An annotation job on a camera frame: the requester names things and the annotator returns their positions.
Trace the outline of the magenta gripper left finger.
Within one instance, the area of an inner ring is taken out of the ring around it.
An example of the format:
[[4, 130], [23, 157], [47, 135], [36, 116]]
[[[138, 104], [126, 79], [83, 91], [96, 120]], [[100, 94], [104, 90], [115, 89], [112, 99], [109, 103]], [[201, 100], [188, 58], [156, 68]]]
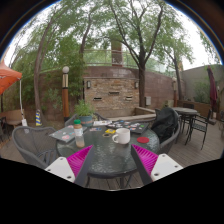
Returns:
[[90, 145], [72, 154], [68, 158], [57, 158], [46, 168], [46, 171], [75, 183], [78, 186], [83, 186], [93, 156], [94, 146]]

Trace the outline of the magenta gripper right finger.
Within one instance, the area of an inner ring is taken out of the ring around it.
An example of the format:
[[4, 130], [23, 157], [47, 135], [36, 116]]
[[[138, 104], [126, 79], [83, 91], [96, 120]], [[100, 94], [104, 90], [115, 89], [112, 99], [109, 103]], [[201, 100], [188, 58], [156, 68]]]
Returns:
[[152, 183], [182, 169], [182, 166], [167, 154], [157, 155], [138, 145], [131, 145], [131, 155], [143, 185]]

